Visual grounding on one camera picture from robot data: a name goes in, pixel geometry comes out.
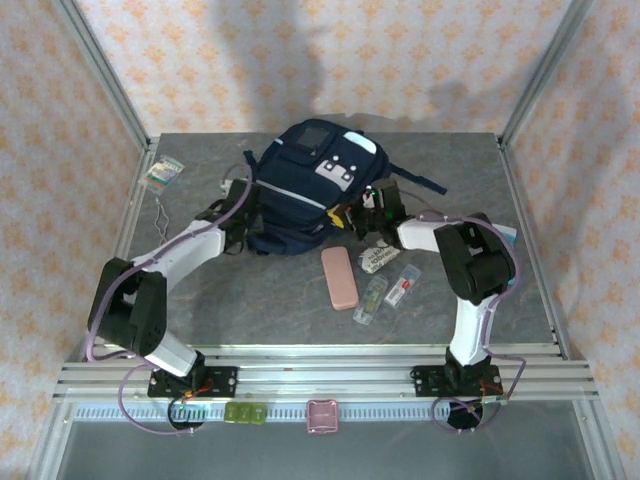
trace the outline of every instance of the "floral wallpaper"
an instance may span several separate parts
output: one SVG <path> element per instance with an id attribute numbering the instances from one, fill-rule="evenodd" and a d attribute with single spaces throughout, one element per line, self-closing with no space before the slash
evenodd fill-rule
<path id="1" fill-rule="evenodd" d="M 79 0 L 151 135 L 499 132 L 569 0 Z"/>
<path id="2" fill-rule="evenodd" d="M 591 9 L 514 145 L 540 254 L 640 472 L 640 10 Z"/>
<path id="3" fill-rule="evenodd" d="M 51 0 L 0 2 L 0 478 L 82 339 L 139 151 Z"/>

